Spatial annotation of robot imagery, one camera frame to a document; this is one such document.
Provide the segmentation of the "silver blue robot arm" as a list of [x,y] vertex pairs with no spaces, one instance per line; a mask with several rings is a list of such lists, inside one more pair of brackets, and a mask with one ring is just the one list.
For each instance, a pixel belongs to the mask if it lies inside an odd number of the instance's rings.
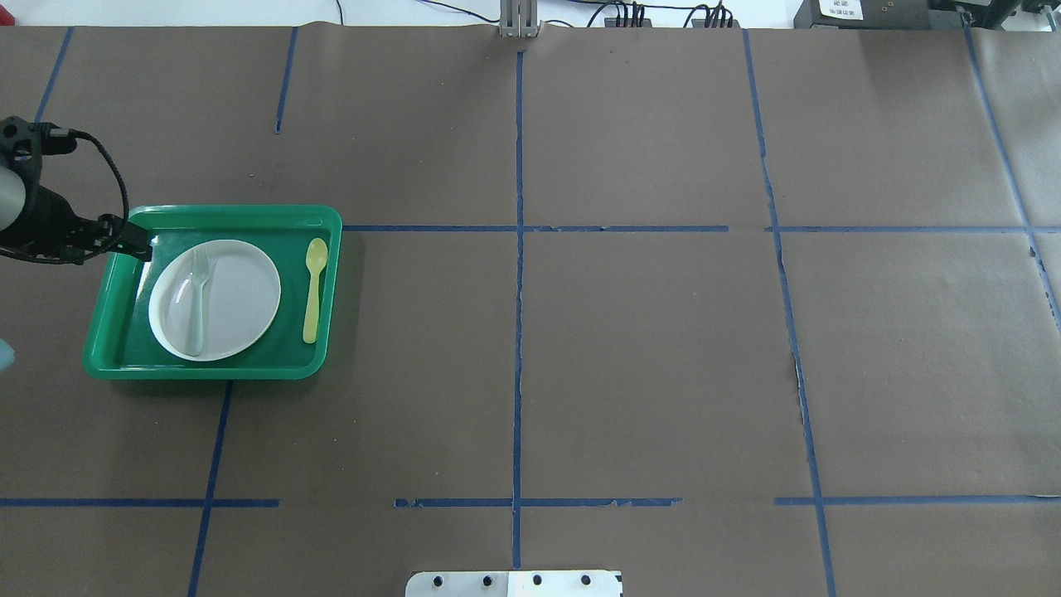
[[149,262],[154,256],[151,234],[129,222],[129,215],[83,218],[60,194],[34,187],[12,166],[2,166],[1,245],[11,260],[82,265],[95,256],[116,253]]

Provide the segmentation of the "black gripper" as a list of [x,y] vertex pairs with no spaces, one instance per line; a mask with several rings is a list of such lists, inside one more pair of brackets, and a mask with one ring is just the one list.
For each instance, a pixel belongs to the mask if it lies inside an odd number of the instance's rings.
[[2,192],[1,245],[3,257],[39,265],[82,265],[103,252],[149,262],[154,234],[114,214],[80,218],[60,194],[15,185]]

